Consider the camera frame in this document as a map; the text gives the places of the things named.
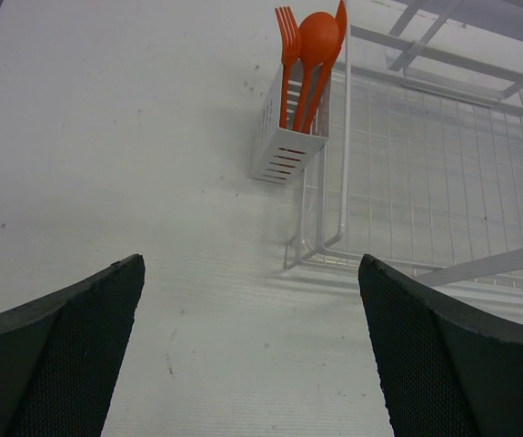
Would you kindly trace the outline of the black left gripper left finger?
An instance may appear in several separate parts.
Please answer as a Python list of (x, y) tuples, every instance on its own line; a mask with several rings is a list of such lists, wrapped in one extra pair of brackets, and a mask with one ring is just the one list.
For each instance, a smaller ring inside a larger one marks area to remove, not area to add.
[(145, 285), (134, 254), (0, 313), (0, 436), (99, 436)]

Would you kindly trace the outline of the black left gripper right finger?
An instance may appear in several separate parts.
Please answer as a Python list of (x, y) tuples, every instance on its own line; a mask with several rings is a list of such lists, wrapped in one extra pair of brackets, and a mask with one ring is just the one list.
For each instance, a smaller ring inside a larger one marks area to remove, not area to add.
[(523, 436), (523, 324), (371, 255), (357, 280), (396, 436)]

